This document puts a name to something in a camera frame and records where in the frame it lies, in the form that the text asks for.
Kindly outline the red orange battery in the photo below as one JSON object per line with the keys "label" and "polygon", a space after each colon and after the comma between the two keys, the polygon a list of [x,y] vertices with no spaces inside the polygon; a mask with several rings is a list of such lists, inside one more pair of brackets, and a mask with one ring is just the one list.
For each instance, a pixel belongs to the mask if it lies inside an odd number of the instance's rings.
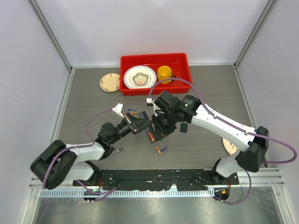
{"label": "red orange battery", "polygon": [[154,142],[154,141],[155,141],[155,138],[154,138],[152,132],[149,132],[149,136],[150,136],[151,140]]}

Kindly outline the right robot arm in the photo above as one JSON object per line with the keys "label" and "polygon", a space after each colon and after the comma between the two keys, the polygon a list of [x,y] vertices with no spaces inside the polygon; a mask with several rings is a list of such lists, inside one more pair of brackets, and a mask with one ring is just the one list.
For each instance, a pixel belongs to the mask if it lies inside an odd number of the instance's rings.
{"label": "right robot arm", "polygon": [[186,122],[203,127],[237,147],[236,152],[214,164],[210,174],[214,183],[222,184],[238,171],[259,171],[269,146],[265,139],[269,135],[266,128],[260,126],[255,129],[235,122],[192,95],[179,99],[163,91],[156,100],[147,98],[146,103],[154,107],[152,121],[157,140],[173,133],[178,122]]}

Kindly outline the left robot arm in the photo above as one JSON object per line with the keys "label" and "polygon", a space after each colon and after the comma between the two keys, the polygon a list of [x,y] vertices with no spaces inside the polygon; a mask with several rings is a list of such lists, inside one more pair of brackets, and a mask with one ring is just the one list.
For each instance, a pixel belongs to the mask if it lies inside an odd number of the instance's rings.
{"label": "left robot arm", "polygon": [[42,182],[43,189],[52,190],[64,181],[76,180],[95,186],[100,179],[100,170],[91,161],[109,157],[114,151],[114,143],[151,125],[150,119],[126,113],[116,126],[109,122],[103,124],[98,137],[91,143],[70,145],[55,140],[32,162],[30,170]]}

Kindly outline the black battery cover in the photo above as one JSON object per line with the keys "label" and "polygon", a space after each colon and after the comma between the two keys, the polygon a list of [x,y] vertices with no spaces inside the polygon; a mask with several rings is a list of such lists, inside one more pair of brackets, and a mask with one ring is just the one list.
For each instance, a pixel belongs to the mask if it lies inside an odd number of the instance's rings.
{"label": "black battery cover", "polygon": [[181,133],[187,133],[188,131],[188,124],[187,123],[181,123],[180,124],[180,132]]}

